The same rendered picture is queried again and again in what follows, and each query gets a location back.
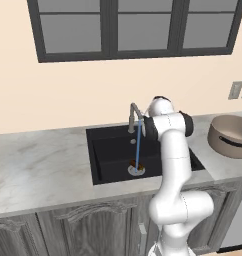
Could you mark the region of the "black kitchen sink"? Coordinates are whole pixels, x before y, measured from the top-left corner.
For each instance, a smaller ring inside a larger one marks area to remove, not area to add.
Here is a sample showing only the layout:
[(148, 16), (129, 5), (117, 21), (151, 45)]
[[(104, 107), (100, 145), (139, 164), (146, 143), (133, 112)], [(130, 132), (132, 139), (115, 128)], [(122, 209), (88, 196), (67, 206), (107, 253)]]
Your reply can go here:
[(94, 185), (160, 176), (162, 174), (160, 143), (140, 139), (139, 163), (145, 173), (128, 173), (130, 161), (136, 160), (137, 132), (130, 134), (127, 125), (90, 128), (86, 130), (91, 174)]

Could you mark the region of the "blue water stream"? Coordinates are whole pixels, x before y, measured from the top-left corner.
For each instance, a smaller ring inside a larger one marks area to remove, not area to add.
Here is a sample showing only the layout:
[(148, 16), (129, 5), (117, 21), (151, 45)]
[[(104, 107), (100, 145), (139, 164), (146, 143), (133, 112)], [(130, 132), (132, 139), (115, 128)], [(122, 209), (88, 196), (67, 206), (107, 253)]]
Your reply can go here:
[(141, 120), (138, 120), (137, 146), (136, 146), (136, 161), (135, 161), (135, 169), (136, 169), (136, 172), (139, 170), (140, 139), (141, 139)]

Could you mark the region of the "grey sink drain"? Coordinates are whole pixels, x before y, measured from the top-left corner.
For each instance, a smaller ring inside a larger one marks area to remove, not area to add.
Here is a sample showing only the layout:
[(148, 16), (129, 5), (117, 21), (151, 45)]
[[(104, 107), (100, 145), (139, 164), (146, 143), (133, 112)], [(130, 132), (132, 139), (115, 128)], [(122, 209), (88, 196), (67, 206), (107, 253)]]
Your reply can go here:
[(145, 169), (136, 169), (132, 165), (128, 167), (128, 173), (132, 176), (141, 176), (145, 173)]

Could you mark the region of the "brown sweet potato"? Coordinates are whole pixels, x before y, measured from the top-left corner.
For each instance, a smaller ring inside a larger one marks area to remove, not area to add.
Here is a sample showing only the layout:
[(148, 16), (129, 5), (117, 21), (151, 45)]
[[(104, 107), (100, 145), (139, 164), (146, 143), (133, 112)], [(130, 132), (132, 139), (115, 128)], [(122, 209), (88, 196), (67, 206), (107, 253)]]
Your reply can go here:
[(134, 168), (137, 166), (139, 170), (142, 170), (144, 168), (144, 166), (140, 163), (137, 165), (135, 159), (130, 161), (130, 165), (133, 166)]

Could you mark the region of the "grey wall outlet plate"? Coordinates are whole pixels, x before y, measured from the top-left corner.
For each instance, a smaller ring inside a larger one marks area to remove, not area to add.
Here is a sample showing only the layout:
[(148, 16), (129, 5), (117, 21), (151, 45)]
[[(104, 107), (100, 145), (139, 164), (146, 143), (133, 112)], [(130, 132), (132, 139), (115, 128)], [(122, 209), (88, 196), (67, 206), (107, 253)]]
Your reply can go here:
[(234, 81), (232, 83), (228, 99), (229, 100), (237, 99), (239, 97), (241, 88), (242, 88), (242, 81)]

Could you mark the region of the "dark framed window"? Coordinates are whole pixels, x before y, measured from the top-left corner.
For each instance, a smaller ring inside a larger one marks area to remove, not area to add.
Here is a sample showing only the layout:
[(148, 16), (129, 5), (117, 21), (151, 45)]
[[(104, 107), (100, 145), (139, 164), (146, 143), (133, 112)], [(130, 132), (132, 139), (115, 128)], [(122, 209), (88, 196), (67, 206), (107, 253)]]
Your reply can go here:
[(230, 55), (242, 0), (27, 0), (40, 63)]

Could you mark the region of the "grey wooden cupboard door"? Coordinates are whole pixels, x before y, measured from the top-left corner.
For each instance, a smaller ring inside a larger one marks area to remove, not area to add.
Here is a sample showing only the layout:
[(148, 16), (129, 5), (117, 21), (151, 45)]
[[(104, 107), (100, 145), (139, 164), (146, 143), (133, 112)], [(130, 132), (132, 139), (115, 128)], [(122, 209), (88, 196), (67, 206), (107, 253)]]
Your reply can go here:
[(0, 218), (0, 256), (49, 256), (35, 214)]
[(49, 256), (130, 256), (132, 200), (114, 200), (38, 214)]
[(152, 195), (140, 196), (138, 199), (138, 224), (144, 223), (147, 231), (146, 247), (143, 253), (140, 252), (140, 230), (138, 225), (138, 256), (148, 256), (149, 250), (155, 246), (159, 238), (159, 227), (149, 217), (149, 203)]
[(238, 189), (237, 182), (228, 182), (202, 187), (198, 190), (207, 192), (213, 199), (213, 213), (201, 221), (190, 233), (188, 245), (197, 255), (218, 251), (230, 223), (228, 211), (232, 210), (233, 196)]

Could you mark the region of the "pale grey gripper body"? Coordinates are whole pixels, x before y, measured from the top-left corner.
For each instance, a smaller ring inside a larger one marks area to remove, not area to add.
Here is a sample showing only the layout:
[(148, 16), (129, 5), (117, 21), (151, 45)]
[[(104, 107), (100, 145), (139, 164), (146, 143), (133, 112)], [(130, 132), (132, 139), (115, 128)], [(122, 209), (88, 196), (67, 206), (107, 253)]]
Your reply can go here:
[(146, 137), (146, 126), (145, 126), (146, 119), (147, 119), (147, 117), (145, 115), (143, 115), (143, 118), (141, 120), (141, 130), (142, 130), (142, 134), (144, 137)]

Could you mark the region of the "grey sink tap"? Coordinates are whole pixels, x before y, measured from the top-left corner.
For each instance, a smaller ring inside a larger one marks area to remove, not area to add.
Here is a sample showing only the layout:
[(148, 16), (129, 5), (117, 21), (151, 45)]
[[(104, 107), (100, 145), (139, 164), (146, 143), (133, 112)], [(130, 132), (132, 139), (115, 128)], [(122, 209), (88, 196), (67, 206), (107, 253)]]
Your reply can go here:
[(128, 126), (128, 132), (130, 134), (134, 133), (134, 123), (135, 123), (135, 117), (138, 117), (138, 120), (143, 119), (142, 112), (138, 109), (138, 106), (135, 103), (130, 104), (130, 114), (129, 114), (129, 126)]

